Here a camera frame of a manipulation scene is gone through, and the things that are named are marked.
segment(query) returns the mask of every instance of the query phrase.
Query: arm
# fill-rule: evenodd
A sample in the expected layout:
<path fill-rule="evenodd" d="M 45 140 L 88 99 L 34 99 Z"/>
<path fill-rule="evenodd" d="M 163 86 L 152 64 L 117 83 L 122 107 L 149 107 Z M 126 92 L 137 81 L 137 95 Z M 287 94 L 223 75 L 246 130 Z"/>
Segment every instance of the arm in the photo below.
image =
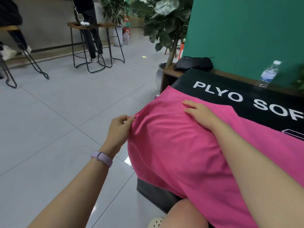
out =
<path fill-rule="evenodd" d="M 302 227 L 304 189 L 203 104 L 185 112 L 215 135 L 241 195 L 259 227 Z"/>
<path fill-rule="evenodd" d="M 127 115 L 113 119 L 99 151 L 113 159 L 126 142 L 133 121 L 134 117 Z M 28 228 L 85 228 L 108 170 L 105 163 L 92 158 Z"/>

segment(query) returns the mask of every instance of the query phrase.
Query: teal wall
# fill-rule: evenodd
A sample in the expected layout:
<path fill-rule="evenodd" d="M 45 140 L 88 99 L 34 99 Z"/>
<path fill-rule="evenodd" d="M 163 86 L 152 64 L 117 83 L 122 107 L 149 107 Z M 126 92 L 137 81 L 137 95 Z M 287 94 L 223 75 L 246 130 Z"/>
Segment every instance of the teal wall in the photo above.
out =
<path fill-rule="evenodd" d="M 256 80 L 279 60 L 273 83 L 288 86 L 304 63 L 304 0 L 194 0 L 183 56 Z"/>

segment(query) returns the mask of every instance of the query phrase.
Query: hand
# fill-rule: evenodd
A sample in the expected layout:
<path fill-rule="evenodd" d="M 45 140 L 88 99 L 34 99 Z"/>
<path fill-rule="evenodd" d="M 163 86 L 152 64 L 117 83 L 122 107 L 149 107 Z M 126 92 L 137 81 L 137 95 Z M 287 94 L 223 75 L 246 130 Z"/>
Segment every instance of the hand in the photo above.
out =
<path fill-rule="evenodd" d="M 182 103 L 185 106 L 190 107 L 184 109 L 184 111 L 193 116 L 201 126 L 209 130 L 212 130 L 215 123 L 221 122 L 221 119 L 219 119 L 207 106 L 203 104 L 188 100 L 185 100 Z"/>
<path fill-rule="evenodd" d="M 108 136 L 100 151 L 109 157 L 114 158 L 121 146 L 127 141 L 134 120 L 135 116 L 130 117 L 128 115 L 114 118 L 111 122 Z"/>

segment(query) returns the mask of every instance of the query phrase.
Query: person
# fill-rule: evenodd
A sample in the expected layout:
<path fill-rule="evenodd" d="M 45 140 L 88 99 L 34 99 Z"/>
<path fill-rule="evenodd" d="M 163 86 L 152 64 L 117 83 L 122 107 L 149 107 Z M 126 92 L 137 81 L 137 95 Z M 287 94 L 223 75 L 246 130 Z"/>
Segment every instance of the person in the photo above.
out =
<path fill-rule="evenodd" d="M 0 0 L 0 27 L 10 25 L 22 25 L 22 17 L 19 13 L 18 6 L 13 0 Z M 8 31 L 10 36 L 16 42 L 21 50 L 31 53 L 32 49 L 27 45 L 21 30 Z M 16 56 L 17 51 L 9 48 L 0 41 L 0 55 L 4 61 Z"/>
<path fill-rule="evenodd" d="M 96 12 L 93 0 L 72 0 L 74 4 L 74 14 L 75 19 L 79 22 L 77 14 L 82 14 L 84 21 L 90 23 L 90 25 L 97 24 Z M 101 54 L 103 54 L 102 50 L 102 42 L 99 36 L 99 32 L 97 28 L 93 29 L 81 29 L 81 33 L 85 37 L 86 44 L 88 46 L 89 54 L 92 62 L 98 62 L 98 57 L 96 56 L 96 49 L 94 46 L 94 42 L 92 40 L 92 36 L 94 38 L 96 47 L 98 49 L 98 56 L 101 58 Z"/>
<path fill-rule="evenodd" d="M 303 227 L 304 189 L 206 106 L 187 100 L 182 103 L 190 107 L 184 109 L 185 113 L 215 135 L 257 226 Z M 113 119 L 99 151 L 113 159 L 126 142 L 134 120 L 134 116 L 127 115 Z M 28 228 L 86 227 L 108 171 L 106 162 L 93 157 Z M 188 199 L 176 203 L 166 218 L 156 221 L 160 228 L 208 227 L 207 220 Z"/>

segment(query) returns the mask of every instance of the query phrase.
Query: water bottle label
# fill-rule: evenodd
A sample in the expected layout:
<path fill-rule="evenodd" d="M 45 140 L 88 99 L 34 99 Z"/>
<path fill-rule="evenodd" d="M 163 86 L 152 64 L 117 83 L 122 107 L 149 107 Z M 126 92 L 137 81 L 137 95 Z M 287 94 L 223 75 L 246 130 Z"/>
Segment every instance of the water bottle label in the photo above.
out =
<path fill-rule="evenodd" d="M 276 76 L 276 73 L 269 73 L 269 72 L 264 71 L 261 75 L 261 78 L 264 80 L 271 81 L 272 79 L 275 78 L 275 76 Z"/>

